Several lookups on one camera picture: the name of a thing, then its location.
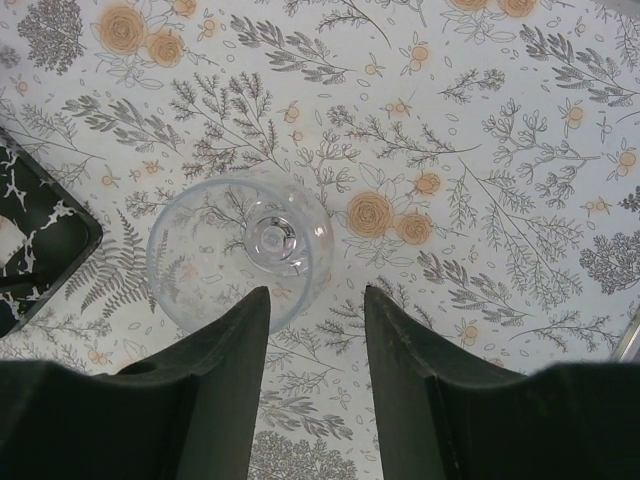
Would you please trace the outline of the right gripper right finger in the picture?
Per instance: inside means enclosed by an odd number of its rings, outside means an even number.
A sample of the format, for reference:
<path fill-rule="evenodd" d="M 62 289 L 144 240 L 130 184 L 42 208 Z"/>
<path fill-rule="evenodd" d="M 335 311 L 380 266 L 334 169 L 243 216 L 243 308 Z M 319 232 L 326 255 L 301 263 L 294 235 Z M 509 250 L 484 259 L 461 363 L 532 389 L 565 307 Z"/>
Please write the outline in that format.
<path fill-rule="evenodd" d="M 364 294 L 387 479 L 635 479 L 639 368 L 557 363 L 522 375 L 474 356 Z"/>

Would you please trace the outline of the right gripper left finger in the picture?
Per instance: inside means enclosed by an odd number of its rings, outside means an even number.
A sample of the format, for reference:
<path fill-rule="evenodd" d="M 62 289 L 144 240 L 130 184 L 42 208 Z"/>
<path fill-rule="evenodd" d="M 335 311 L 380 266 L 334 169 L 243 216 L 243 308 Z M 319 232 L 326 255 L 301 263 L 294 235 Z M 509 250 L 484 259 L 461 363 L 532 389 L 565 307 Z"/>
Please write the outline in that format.
<path fill-rule="evenodd" d="M 1 365 L 5 479 L 244 479 L 269 335 L 253 289 L 219 319 L 115 374 Z"/>

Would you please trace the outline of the clear wine glass front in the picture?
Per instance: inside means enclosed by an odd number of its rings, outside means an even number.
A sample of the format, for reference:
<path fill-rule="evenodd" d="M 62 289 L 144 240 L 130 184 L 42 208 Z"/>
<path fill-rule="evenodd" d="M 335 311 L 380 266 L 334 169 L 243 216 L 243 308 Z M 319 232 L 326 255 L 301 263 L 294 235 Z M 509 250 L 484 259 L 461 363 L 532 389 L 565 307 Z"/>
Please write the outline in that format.
<path fill-rule="evenodd" d="M 333 258 L 320 200 L 292 178 L 258 169 L 203 181 L 171 200 L 151 228 L 146 267 L 154 299 L 182 330 L 199 330 L 265 287 L 276 333 L 317 299 Z"/>

